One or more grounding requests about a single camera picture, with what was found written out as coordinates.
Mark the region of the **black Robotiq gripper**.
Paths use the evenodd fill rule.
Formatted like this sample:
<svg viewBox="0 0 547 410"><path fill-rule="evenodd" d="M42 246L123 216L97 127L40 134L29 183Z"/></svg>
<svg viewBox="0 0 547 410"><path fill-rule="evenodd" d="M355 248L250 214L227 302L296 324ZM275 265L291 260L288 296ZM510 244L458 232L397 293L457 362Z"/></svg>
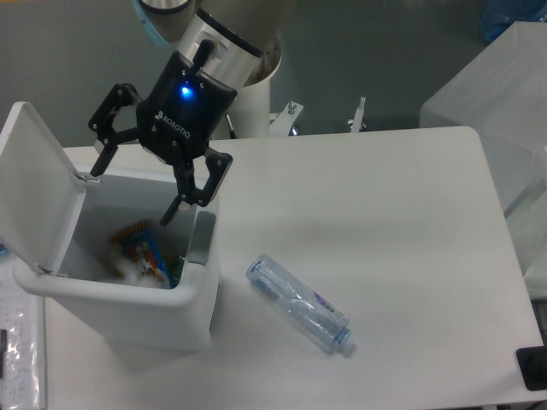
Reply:
<svg viewBox="0 0 547 410"><path fill-rule="evenodd" d="M215 199L233 158L208 149L209 140L237 92L202 71L193 72L175 51L149 96L142 101L132 84L115 84L88 122L97 134L97 158L92 176L101 176L118 146L134 140L168 165L173 165L177 195L160 223L168 225L179 205L205 207ZM137 127L114 129L114 120L124 107L137 106ZM203 188L196 186L193 160L202 156L209 171Z"/></svg>

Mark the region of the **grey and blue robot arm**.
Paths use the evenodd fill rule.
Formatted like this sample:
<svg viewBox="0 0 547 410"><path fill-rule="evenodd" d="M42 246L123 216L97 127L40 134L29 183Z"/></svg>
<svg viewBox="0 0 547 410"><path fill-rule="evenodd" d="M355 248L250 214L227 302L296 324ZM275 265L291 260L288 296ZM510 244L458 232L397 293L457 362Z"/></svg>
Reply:
<svg viewBox="0 0 547 410"><path fill-rule="evenodd" d="M179 205L207 206L232 157L209 146L217 126L291 12L292 1L136 1L146 32L175 50L149 96L116 84L89 120L99 157L91 170L105 173L120 144L133 140L172 166L178 194L161 219Z"/></svg>

